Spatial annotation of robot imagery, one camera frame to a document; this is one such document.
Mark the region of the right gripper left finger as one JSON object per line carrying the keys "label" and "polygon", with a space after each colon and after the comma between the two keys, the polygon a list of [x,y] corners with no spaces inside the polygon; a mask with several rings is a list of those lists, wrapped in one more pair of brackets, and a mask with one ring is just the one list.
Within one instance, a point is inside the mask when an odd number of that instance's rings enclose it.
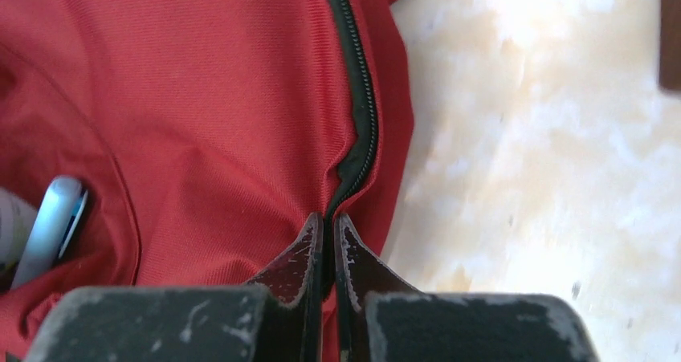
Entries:
{"label": "right gripper left finger", "polygon": [[83,287],[50,312],[29,361],[318,361],[324,222],[242,285]]}

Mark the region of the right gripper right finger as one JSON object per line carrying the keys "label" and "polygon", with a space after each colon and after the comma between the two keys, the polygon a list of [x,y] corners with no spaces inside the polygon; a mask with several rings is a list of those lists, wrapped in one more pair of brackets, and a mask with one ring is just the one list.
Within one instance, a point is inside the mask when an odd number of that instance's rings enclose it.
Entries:
{"label": "right gripper right finger", "polygon": [[552,295],[426,293],[396,275],[346,214],[334,226],[343,361],[595,361],[580,316]]}

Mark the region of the red student backpack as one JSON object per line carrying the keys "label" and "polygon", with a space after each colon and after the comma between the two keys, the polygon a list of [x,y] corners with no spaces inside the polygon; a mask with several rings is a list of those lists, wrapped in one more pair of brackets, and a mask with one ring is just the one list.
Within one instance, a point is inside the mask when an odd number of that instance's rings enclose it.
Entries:
{"label": "red student backpack", "polygon": [[2,292],[2,355],[78,287],[242,283],[315,212],[380,253],[414,125],[395,1],[1,0],[1,185],[92,196]]}

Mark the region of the round blue patterned tin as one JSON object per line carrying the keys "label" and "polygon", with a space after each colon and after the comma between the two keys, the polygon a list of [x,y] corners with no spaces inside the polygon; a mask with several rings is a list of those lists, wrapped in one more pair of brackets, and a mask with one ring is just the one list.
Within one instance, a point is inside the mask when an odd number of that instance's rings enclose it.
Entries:
{"label": "round blue patterned tin", "polygon": [[19,259],[12,290],[46,274],[63,257],[87,200],[88,191],[80,180],[69,176],[52,180]]}

